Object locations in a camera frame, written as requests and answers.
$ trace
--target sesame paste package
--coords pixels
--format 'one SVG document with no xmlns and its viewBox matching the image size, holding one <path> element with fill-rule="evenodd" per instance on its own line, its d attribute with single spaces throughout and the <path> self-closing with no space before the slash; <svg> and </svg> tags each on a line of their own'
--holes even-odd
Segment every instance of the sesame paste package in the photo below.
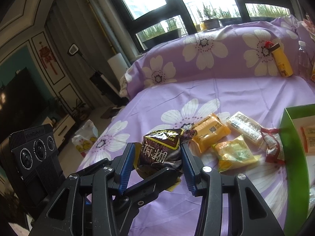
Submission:
<svg viewBox="0 0 315 236">
<path fill-rule="evenodd" d="M 258 147 L 261 146 L 263 142 L 262 135 L 260 133 L 261 125 L 250 117 L 243 115 L 241 112 L 237 112 L 229 118 L 226 124 L 240 134 L 243 134 L 243 136 L 254 145 Z"/>
<path fill-rule="evenodd" d="M 219 158 L 218 171 L 237 169 L 257 162 L 261 155 L 253 155 L 244 141 L 243 135 L 231 141 L 212 146 Z"/>
<path fill-rule="evenodd" d="M 174 168 L 182 175 L 180 144 L 191 140 L 197 131 L 185 129 L 159 130 L 146 134 L 137 152 L 134 168 L 143 179 L 164 167 Z"/>
<path fill-rule="evenodd" d="M 231 130 L 221 123 L 220 119 L 214 113 L 209 114 L 202 121 L 196 123 L 192 129 L 197 131 L 197 135 L 193 137 L 193 141 L 198 145 L 201 153 L 231 133 Z"/>
<path fill-rule="evenodd" d="M 306 153 L 315 153 L 315 125 L 301 127 L 304 136 L 304 149 Z"/>
<path fill-rule="evenodd" d="M 261 128 L 260 132 L 267 144 L 265 162 L 285 164 L 283 145 L 280 139 L 279 129 Z"/>
</svg>

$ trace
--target tv screen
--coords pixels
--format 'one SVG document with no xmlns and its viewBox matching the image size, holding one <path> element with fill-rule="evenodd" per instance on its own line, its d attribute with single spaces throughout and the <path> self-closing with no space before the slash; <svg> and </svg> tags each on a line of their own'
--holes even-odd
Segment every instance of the tv screen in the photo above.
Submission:
<svg viewBox="0 0 315 236">
<path fill-rule="evenodd" d="M 11 133 L 30 127 L 46 101 L 24 68 L 0 92 L 0 143 Z"/>
</svg>

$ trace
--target bed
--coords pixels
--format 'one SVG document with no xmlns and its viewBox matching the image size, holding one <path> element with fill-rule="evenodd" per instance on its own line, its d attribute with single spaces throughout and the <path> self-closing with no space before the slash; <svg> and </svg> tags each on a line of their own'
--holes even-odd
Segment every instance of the bed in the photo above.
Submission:
<svg viewBox="0 0 315 236">
<path fill-rule="evenodd" d="M 298 41 L 307 44 L 314 61 L 315 44 L 293 16 L 269 22 L 252 22 L 205 31 L 161 44 L 134 62 L 121 81 L 121 96 L 130 103 L 102 133 L 79 170 L 103 158 L 121 155 L 126 143 L 141 142 L 158 129 L 190 128 L 214 112 L 223 122 L 237 111 L 269 128 L 279 127 L 285 107 L 315 103 L 315 85 L 298 76 L 282 78 L 266 41 L 279 42 L 297 74 Z M 233 132 L 221 141 L 231 140 Z M 262 194 L 283 228 L 287 210 L 284 165 L 265 163 L 265 153 L 248 143 L 258 163 L 229 171 L 245 173 Z M 191 142 L 193 154 L 198 152 Z M 216 168 L 209 151 L 201 156 Z M 201 197 L 192 196 L 185 178 L 173 192 L 141 207 L 129 236 L 194 235 Z M 129 186 L 141 178 L 133 171 Z M 223 201 L 221 235 L 227 234 L 227 198 Z"/>
</svg>

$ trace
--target drawer handle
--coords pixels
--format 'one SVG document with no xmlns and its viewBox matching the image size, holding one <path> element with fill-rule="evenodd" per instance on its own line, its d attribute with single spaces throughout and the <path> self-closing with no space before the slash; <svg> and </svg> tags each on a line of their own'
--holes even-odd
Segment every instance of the drawer handle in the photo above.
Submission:
<svg viewBox="0 0 315 236">
<path fill-rule="evenodd" d="M 58 134 L 58 136 L 60 136 L 63 132 L 64 132 L 64 130 L 67 128 L 67 125 L 62 129 L 62 131 L 60 131 L 60 133 Z"/>
</svg>

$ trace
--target camera lens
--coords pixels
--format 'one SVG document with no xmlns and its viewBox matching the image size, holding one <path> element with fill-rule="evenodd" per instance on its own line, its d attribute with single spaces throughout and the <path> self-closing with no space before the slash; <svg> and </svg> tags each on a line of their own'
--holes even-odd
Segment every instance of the camera lens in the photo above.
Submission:
<svg viewBox="0 0 315 236">
<path fill-rule="evenodd" d="M 50 151 L 53 151 L 53 150 L 54 150 L 54 148 L 55 148 L 55 143 L 54 143 L 54 140 L 53 140 L 53 138 L 52 138 L 51 136 L 49 136 L 49 137 L 47 138 L 47 145 L 48 145 L 48 148 L 49 148 Z"/>
<path fill-rule="evenodd" d="M 46 157 L 46 149 L 44 143 L 40 139 L 35 142 L 34 151 L 40 161 Z"/>
<path fill-rule="evenodd" d="M 32 156 L 31 156 L 31 153 L 29 152 L 29 150 L 23 149 L 21 151 L 20 158 L 21 158 L 21 162 L 22 162 L 23 166 L 26 169 L 29 169 L 32 167 L 33 160 L 32 160 Z"/>
</svg>

